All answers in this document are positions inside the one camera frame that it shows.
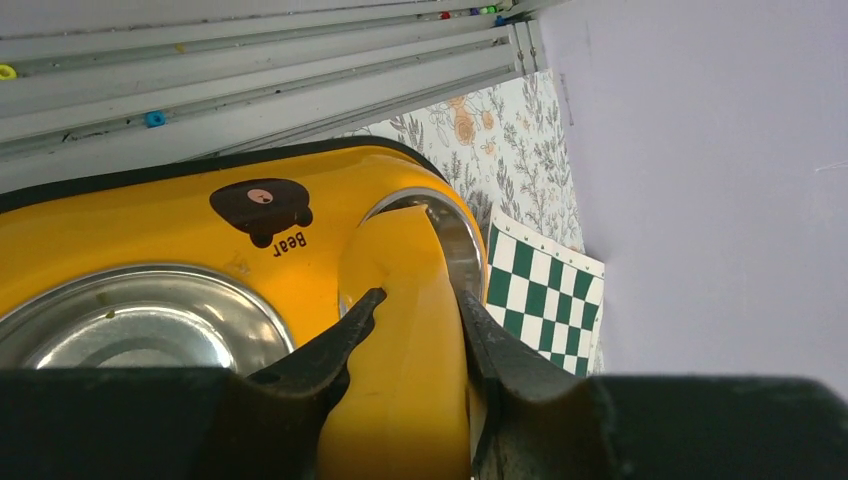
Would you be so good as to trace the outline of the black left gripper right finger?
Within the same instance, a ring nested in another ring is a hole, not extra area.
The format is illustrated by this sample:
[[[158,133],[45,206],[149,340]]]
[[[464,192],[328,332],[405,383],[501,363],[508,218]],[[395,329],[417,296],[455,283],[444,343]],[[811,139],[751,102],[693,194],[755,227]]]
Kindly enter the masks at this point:
[[[592,375],[457,296],[477,479],[843,479],[847,404],[799,377]]]

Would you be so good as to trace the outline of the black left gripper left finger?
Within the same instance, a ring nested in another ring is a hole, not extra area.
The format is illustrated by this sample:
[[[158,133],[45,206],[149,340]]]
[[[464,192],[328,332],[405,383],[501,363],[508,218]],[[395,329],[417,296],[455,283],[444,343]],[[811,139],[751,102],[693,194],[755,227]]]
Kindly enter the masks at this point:
[[[385,300],[368,290],[333,326],[242,376],[225,368],[6,370],[5,479],[312,479],[353,350]]]

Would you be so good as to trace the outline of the yellow plastic scoop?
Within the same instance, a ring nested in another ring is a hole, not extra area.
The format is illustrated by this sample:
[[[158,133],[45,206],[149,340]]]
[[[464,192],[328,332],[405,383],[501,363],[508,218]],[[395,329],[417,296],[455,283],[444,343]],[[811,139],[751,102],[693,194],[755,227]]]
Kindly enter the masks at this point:
[[[423,206],[356,229],[342,299],[380,287],[374,328],[350,354],[349,387],[320,434],[319,479],[470,478],[468,373],[456,296]]]

